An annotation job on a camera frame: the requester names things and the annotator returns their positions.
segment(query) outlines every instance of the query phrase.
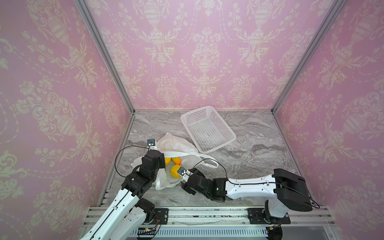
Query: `perforated basket wall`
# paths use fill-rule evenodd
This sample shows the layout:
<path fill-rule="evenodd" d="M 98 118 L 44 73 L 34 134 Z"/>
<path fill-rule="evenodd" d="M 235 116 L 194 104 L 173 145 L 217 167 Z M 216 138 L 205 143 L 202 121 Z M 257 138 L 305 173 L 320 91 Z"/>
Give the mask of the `perforated basket wall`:
<path fill-rule="evenodd" d="M 184 113 L 180 119 L 201 153 L 213 152 L 236 139 L 235 133 L 212 106 Z"/>

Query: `pink wall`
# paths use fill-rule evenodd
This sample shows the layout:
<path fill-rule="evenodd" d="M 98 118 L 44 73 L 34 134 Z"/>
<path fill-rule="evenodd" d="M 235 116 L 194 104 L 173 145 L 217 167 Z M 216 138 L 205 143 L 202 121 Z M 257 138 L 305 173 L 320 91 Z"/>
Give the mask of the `pink wall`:
<path fill-rule="evenodd" d="M 278 112 L 345 240 L 384 228 L 384 2 L 349 0 Z"/>
<path fill-rule="evenodd" d="M 87 0 L 135 109 L 270 109 L 333 0 Z"/>
<path fill-rule="evenodd" d="M 73 1 L 0 3 L 0 239 L 77 239 L 129 114 Z"/>

